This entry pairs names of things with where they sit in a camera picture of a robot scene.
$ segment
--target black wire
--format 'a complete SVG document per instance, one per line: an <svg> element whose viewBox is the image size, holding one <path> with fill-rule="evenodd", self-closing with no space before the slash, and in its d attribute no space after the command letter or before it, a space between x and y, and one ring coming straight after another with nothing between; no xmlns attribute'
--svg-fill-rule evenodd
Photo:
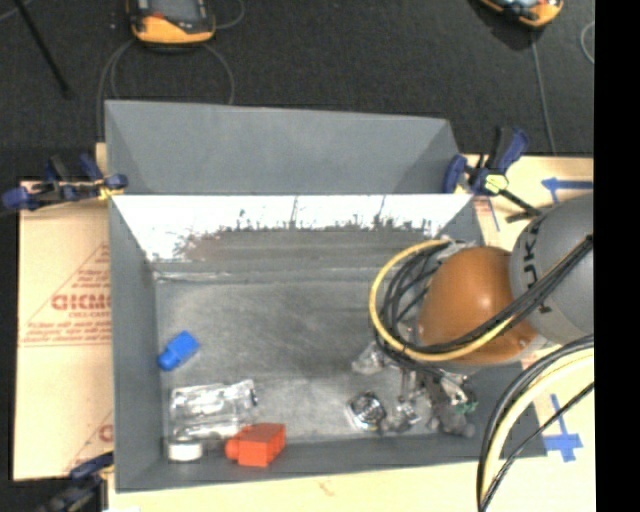
<svg viewBox="0 0 640 512"><path fill-rule="evenodd" d="M504 391L496 406L487 421L487 427L485 429L484 438L482 440L482 446L480 448L480 457L478 461L478 469L476 474L476 499L478 506L481 504L482 496L482 478L484 468L486 465L486 458L491 446L491 441L498 425L504 419L504 415L507 410L513 404L513 402L529 387L529 385L541 375L547 368L553 365L560 359L567 357L576 352L590 349L594 347L594 336L589 334L582 338L579 338L563 347L547 354L545 357L539 359L533 363L529 368L522 372Z"/></svg>
<svg viewBox="0 0 640 512"><path fill-rule="evenodd" d="M564 277L582 260L582 258L589 251L591 251L592 248L593 236L590 235L585 237L585 239L580 244L578 244L569 254L567 254L555 268L553 268L545 276L539 279L535 285L530 287L525 293L520 295L520 297L511 302L505 309L460 338L446 343L429 346L411 343L403 338L399 339L398 341L405 345L406 348L410 347L416 352L420 352L423 354L443 354L473 343L480 336L486 334L489 330L495 328L505 320L511 318L509 323L505 324L502 329L496 333L496 336L499 336L503 332L511 329L514 325L524 319L524 317L526 317L531 311L538 307L544 301L544 299L548 297L551 292L560 284L560 282L562 282ZM407 272L407 268L410 267L409 263L415 264L419 254L414 256L410 262L407 262L400 269L400 275L396 274L394 276L394 279L392 279L390 288L387 289L387 293L385 295L385 302L383 303L385 304L385 306L386 303L393 300L391 299L394 290L393 287L402 278L402 273ZM389 318L389 316L386 314L386 309L384 311L384 323L387 327L392 326L393 319Z"/></svg>
<svg viewBox="0 0 640 512"><path fill-rule="evenodd" d="M487 489L487 493L484 496L484 500L478 507L479 512L486 512L487 508L491 504L491 500L495 496L498 487L504 480L504 477L509 471L509 468L513 465L516 458L522 453L522 451L526 448L526 446L533 441L536 437L542 434L547 428L553 425L562 415L567 413L572 407L574 407L578 402L580 402L583 398L585 398L589 393L591 393L595 389L595 382L591 382L587 385L582 391L573 396L571 400L569 400L564 406L558 409L553 416L551 416L543 425L538 427L535 432L531 433L522 443L518 445L518 447L509 455L504 463L504 465L500 468L500 471L496 474L491 485Z"/></svg>

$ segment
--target red block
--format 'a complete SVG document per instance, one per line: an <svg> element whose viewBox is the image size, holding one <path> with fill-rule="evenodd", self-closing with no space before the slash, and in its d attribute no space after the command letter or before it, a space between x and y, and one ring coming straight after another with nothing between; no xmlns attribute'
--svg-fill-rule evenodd
<svg viewBox="0 0 640 512"><path fill-rule="evenodd" d="M244 427L224 447L228 459L241 466L266 468L285 446L285 426L281 423L258 423Z"/></svg>

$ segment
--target black cable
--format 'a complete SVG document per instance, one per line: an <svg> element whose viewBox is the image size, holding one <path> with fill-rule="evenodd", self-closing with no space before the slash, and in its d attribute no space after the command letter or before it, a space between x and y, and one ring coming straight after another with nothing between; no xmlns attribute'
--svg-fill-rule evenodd
<svg viewBox="0 0 640 512"><path fill-rule="evenodd" d="M24 2L22 2L24 4L24 6L26 7L27 5L29 5L31 2L33 2L33 0L25 0ZM14 7L13 9L9 9L8 11L0 14L0 22L11 18L12 16L15 16L16 14L18 14L18 8Z"/></svg>
<svg viewBox="0 0 640 512"><path fill-rule="evenodd" d="M529 313L531 313L531 311L538 307L551 294L551 292L553 292L553 290L560 284L560 282L562 282L566 275L582 260L582 258L592 250L592 248L593 236L589 235L585 237L585 239L580 244L578 244L569 254L567 254L556 267L554 267L550 272L548 272L545 276L538 280L535 285L531 286L520 297L511 302L505 309L460 338L446 343L429 346L412 343L402 337L400 337L398 341L405 345L407 348L411 348L416 352L420 352L423 354L443 354L473 343L478 339L478 337L482 336L489 330L495 328L507 319L511 318L509 323L505 324L503 328L498 333L496 333L496 336L499 336L500 334L511 329L518 322L522 321ZM403 275L406 272L410 271L410 269L412 269L413 266L415 266L417 262L419 262L419 257L421 254L422 253L418 253L417 255L413 256L411 260L406 262L391 280L389 288L387 289L387 293L385 294L385 300L383 302L382 316L386 327L394 325L393 318L390 318L388 315L388 304L392 300L391 297L393 295L393 290L395 289L397 282L402 279Z"/></svg>
<svg viewBox="0 0 640 512"><path fill-rule="evenodd" d="M29 28L29 32L31 32L31 35L33 36L34 41L38 45L38 48L40 49L40 53L42 53L42 56L47 61L47 64L49 65L49 69L51 69L51 72L53 73L56 81L58 82L58 86L60 87L62 96L65 99L73 98L73 90L71 89L71 87L65 80L64 76L62 75L62 71L60 71L58 64L53 58L53 55L51 55L49 48L45 44L44 39L42 39L42 36L40 35L40 31L38 30L38 27L36 27L36 24L31 18L31 15L29 14L29 10L26 8L26 5L22 0L13 0L13 3L15 3L16 9L18 10L20 15L22 16L22 19L24 20L27 27Z"/></svg>
<svg viewBox="0 0 640 512"><path fill-rule="evenodd" d="M524 372L522 372L504 391L487 421L485 434L480 448L480 456L478 461L478 469L476 475L476 499L478 506L481 504L482 497L482 479L484 468L486 465L486 457L491 446L491 441L500 422L504 419L508 408L511 404L529 387L529 385L541 375L547 368L560 359L567 357L576 352L587 350L594 347L594 335L589 334L579 338L563 347L547 354L539 359Z"/></svg>
<svg viewBox="0 0 640 512"><path fill-rule="evenodd" d="M553 416L551 416L543 425L538 427L535 432L531 433L522 443L518 445L518 447L507 457L505 463L500 468L500 471L496 474L491 485L487 489L487 492L484 496L484 500L478 507L479 512L486 512L491 501L493 500L498 487L504 480L504 477L507 474L507 471L511 468L516 458L522 453L522 451L526 448L526 446L533 441L536 437L542 434L547 428L549 428L552 424L554 424L561 416L566 414L571 408L573 408L578 402L580 402L583 398L585 398L589 393L591 393L595 389L595 382L591 382L585 388L582 389L578 394L573 396L564 406L558 409Z"/></svg>

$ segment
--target metal part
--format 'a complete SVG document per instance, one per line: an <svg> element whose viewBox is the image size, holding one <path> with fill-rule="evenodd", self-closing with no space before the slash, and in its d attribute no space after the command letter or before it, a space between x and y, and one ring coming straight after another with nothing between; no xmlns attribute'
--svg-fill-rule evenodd
<svg viewBox="0 0 640 512"><path fill-rule="evenodd" d="M231 437L253 422L257 405L252 379L174 389L169 404L173 435L180 439Z"/></svg>
<svg viewBox="0 0 640 512"><path fill-rule="evenodd" d="M367 432L381 430L387 411L373 391L365 391L349 400L347 414L354 426Z"/></svg>
<svg viewBox="0 0 640 512"><path fill-rule="evenodd" d="M389 364L389 358L375 341L367 345L367 348L351 363L351 369L361 375L373 375Z"/></svg>
<svg viewBox="0 0 640 512"><path fill-rule="evenodd" d="M452 373L443 378L426 376L424 383L432 411L427 427L432 431L473 437L475 425L468 422L467 414L476 409L477 400L467 385L466 376Z"/></svg>

